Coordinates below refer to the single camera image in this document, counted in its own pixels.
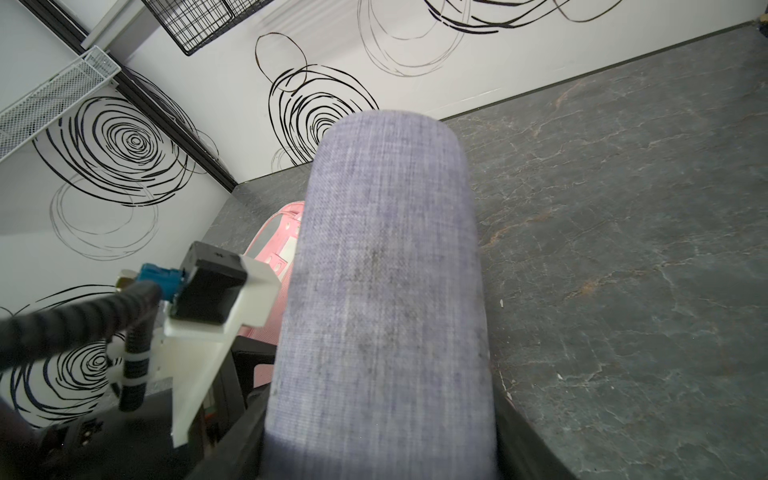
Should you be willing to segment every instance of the gray marble floor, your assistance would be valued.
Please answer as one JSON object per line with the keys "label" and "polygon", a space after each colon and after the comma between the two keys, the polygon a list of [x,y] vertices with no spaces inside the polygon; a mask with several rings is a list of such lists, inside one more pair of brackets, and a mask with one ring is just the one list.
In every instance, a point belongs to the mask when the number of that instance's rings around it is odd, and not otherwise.
{"label": "gray marble floor", "polygon": [[[447,124],[495,375],[564,463],[766,478],[768,39],[729,31]],[[204,241],[244,251],[309,173],[240,185]]]}

